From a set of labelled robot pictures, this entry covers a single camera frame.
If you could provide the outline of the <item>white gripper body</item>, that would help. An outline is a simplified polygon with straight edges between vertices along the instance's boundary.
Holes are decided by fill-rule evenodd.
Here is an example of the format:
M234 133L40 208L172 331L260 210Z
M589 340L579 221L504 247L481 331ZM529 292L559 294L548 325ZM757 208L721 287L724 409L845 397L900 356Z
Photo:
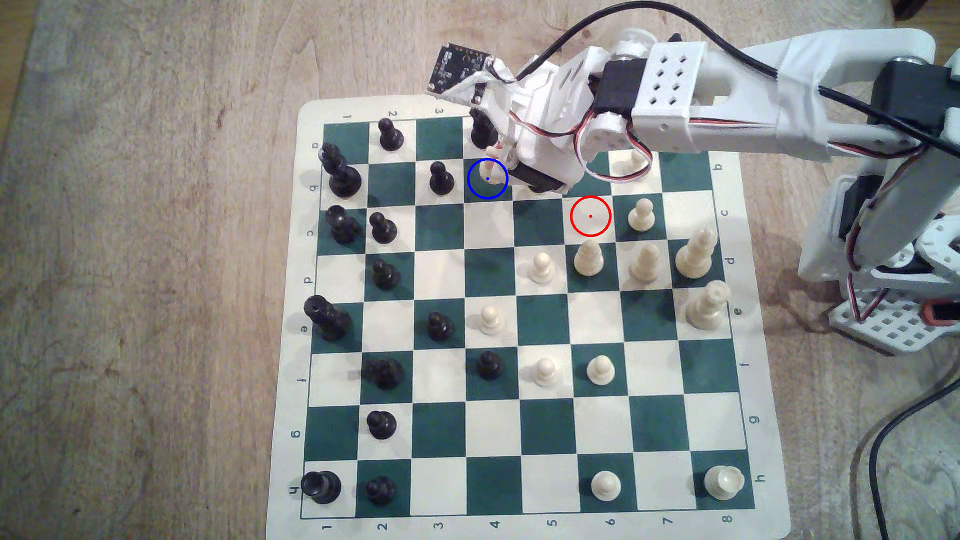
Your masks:
M561 66L544 62L522 80L522 89L532 96L521 119L551 133L575 128L594 102L589 77L600 75L609 58L603 48L586 48ZM573 153L572 135L546 137L521 128L521 164L534 170L530 185L539 191L566 194L584 175L584 167Z

